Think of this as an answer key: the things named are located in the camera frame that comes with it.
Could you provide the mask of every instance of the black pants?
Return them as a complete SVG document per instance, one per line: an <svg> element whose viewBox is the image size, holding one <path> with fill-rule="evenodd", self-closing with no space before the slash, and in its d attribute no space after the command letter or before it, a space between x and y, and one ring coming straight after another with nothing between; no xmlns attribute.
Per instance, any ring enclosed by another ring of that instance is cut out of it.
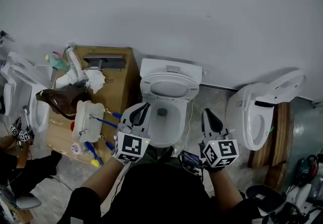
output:
<svg viewBox="0 0 323 224"><path fill-rule="evenodd" d="M28 160L23 169L15 169L9 176L10 186L15 195L29 193L46 177L56 175L56 166L62 157L57 154Z"/></svg>

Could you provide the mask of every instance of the flush button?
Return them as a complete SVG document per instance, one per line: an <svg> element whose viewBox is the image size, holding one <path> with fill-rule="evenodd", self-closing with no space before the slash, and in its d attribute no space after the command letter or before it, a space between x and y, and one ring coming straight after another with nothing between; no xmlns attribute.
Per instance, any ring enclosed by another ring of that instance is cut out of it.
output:
<svg viewBox="0 0 323 224"><path fill-rule="evenodd" d="M167 66L167 72L170 73L179 73L180 72L180 68L176 67L176 66Z"/></svg>

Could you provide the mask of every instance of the white wall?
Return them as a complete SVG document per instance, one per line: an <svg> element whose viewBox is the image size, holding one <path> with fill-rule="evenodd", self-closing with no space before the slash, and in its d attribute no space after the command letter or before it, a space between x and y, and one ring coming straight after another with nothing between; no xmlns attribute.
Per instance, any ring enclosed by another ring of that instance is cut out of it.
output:
<svg viewBox="0 0 323 224"><path fill-rule="evenodd" d="M69 41L131 46L202 65L203 83L238 87L290 67L323 98L323 0L0 0L10 47L35 62Z"/></svg>

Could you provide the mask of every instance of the brown leather bag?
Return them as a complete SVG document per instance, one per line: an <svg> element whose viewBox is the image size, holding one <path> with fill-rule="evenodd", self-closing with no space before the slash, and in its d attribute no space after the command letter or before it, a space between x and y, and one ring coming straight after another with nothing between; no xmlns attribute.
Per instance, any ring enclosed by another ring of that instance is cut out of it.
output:
<svg viewBox="0 0 323 224"><path fill-rule="evenodd" d="M59 90L44 89L36 94L36 99L49 104L56 114L74 120L77 102L91 100L91 97L85 87L69 84Z"/></svg>

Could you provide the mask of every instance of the person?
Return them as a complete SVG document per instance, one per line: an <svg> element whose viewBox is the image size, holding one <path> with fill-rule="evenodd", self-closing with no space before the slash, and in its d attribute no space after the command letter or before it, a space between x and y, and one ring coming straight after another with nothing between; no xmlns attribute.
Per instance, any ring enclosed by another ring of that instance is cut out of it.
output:
<svg viewBox="0 0 323 224"><path fill-rule="evenodd" d="M207 223L251 223L259 218L253 200L243 200L229 175L208 168L215 197L209 198L200 177L183 169L171 148L158 154L148 146L142 159L125 173L120 192L101 217L106 199L124 165L114 157L72 193L58 224L169 222L175 219Z"/></svg>
<svg viewBox="0 0 323 224"><path fill-rule="evenodd" d="M52 151L50 156L28 160L29 147L33 140L28 139L18 156L9 155L6 150L16 142L13 135L0 140L0 185L10 186L16 197L27 195L35 186L49 176L56 175L56 166L62 158Z"/></svg>

